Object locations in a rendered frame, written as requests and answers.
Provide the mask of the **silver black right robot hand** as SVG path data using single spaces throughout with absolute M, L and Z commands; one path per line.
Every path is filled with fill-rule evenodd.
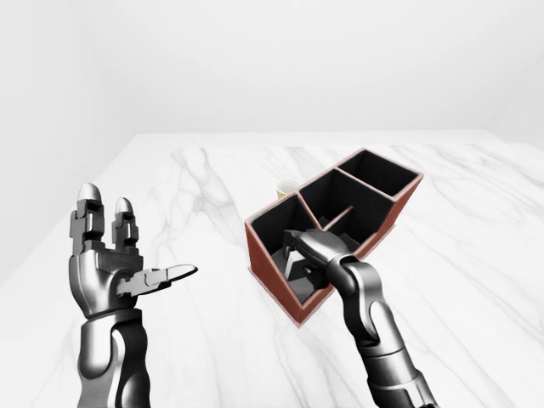
M 315 289 L 332 284 L 342 297 L 355 292 L 355 279 L 346 267 L 348 261 L 355 261 L 355 257 L 333 233 L 319 229 L 304 232 L 287 229 L 283 235 L 283 255 L 287 279 L 304 275 Z

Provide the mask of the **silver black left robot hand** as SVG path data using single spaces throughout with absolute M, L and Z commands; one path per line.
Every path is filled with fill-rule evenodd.
M 138 296 L 166 289 L 198 270 L 193 264 L 145 269 L 144 259 L 136 247 L 139 229 L 133 207 L 124 197 L 116 202 L 113 249 L 102 241 L 104 232 L 104 206 L 99 189 L 85 183 L 79 190 L 76 210 L 71 214 L 73 255 L 69 262 L 69 281 L 72 295 L 88 319 L 130 309 Z

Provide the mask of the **grey book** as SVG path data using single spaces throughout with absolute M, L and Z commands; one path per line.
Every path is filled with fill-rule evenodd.
M 329 286 L 324 272 L 298 251 L 289 252 L 286 258 L 280 249 L 273 253 L 272 259 L 280 274 L 269 285 L 269 289 L 277 298 L 288 293 L 287 288 L 290 287 L 292 297 L 295 296 L 304 304 L 314 292 Z

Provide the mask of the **red-brown desk caddy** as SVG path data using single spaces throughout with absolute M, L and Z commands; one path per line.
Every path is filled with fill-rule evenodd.
M 326 301 L 301 273 L 286 272 L 285 230 L 319 229 L 364 259 L 390 232 L 423 174 L 368 149 L 329 167 L 245 222 L 252 274 L 296 326 Z

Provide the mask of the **white and yellow mug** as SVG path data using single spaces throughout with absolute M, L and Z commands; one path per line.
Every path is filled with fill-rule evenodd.
M 280 199 L 295 192 L 301 182 L 295 178 L 282 178 L 276 183 L 276 194 Z

